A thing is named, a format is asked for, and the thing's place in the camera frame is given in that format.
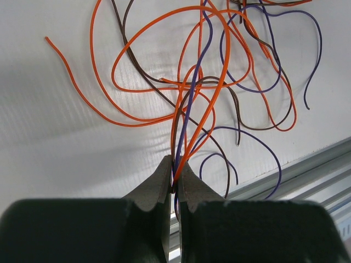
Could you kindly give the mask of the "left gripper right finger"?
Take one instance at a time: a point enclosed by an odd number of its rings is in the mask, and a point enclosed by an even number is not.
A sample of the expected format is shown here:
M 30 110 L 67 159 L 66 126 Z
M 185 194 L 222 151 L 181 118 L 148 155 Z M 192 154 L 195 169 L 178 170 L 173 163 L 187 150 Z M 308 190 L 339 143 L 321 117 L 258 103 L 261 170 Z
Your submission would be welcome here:
M 317 203 L 226 200 L 188 164 L 178 200 L 182 262 L 350 262 Z

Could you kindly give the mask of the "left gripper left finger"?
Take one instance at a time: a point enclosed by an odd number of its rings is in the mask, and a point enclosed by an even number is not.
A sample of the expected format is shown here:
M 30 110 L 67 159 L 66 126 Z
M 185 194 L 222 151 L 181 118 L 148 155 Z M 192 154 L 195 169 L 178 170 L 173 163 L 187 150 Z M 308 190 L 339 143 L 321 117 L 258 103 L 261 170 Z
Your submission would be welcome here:
M 1 216 L 1 262 L 167 262 L 172 159 L 122 198 L 21 199 Z

